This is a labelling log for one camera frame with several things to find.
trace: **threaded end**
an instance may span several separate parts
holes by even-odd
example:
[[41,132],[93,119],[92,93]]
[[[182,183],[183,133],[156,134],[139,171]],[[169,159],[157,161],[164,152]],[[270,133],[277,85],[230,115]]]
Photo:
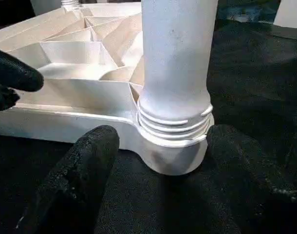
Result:
[[66,7],[80,6],[79,0],[61,0],[61,5]]
[[162,121],[150,117],[138,105],[137,121],[151,135],[165,140],[186,140],[205,135],[210,127],[212,106],[192,121]]

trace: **white 3d printed part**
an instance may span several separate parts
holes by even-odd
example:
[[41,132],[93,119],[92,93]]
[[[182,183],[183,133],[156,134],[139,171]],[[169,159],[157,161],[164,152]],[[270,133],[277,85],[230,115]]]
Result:
[[142,0],[143,22],[140,3],[90,4],[0,30],[0,49],[45,76],[0,112],[0,135],[75,142],[107,124],[154,171],[193,171],[214,122],[206,76],[217,3]]

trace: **cylindrical tube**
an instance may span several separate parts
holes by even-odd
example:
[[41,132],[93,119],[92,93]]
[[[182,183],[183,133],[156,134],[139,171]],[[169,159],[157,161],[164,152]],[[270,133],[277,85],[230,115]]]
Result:
[[142,0],[145,86],[150,119],[186,121],[210,110],[206,78],[218,0]]

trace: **gloved finger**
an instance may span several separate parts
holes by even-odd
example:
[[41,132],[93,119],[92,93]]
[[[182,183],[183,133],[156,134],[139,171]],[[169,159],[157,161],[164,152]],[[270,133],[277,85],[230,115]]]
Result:
[[286,233],[297,228],[293,212],[297,188],[275,158],[266,155],[255,139],[228,125],[211,127],[207,141],[217,165],[214,180],[244,233]]
[[43,76],[17,58],[0,51],[0,84],[14,89],[35,92],[43,86]]
[[39,186],[15,233],[93,233],[118,148],[111,126],[82,136]]
[[0,84],[0,111],[13,107],[19,99],[19,95],[13,89]]

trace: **gloved hand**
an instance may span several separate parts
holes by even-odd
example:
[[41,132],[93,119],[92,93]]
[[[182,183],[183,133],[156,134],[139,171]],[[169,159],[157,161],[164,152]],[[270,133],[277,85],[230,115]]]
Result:
[[0,51],[0,111],[13,107],[20,99],[13,89],[35,92],[43,86],[43,76],[36,69]]

